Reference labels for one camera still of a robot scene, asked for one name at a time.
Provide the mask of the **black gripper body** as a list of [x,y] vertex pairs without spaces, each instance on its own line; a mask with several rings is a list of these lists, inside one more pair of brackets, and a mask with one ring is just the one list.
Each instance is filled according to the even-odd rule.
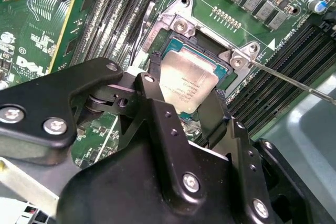
[[136,143],[81,170],[60,194],[57,223],[245,223],[230,188],[230,163],[191,144],[207,191],[185,215],[163,198],[148,143]]

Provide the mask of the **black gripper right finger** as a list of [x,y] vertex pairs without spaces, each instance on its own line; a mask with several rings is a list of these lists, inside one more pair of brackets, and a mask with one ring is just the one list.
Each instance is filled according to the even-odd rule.
[[229,195],[238,223],[324,223],[324,207],[269,141],[252,141],[214,88],[197,109],[208,147],[229,160]]

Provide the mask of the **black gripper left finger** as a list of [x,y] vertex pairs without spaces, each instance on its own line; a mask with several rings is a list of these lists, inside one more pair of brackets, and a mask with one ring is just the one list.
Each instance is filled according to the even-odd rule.
[[173,105],[158,80],[138,74],[121,85],[122,69],[96,58],[1,91],[1,155],[41,165],[57,165],[85,120],[83,109],[95,93],[106,95],[103,110],[132,120],[122,136],[151,144],[164,200],[175,210],[196,210],[206,199],[201,171]]

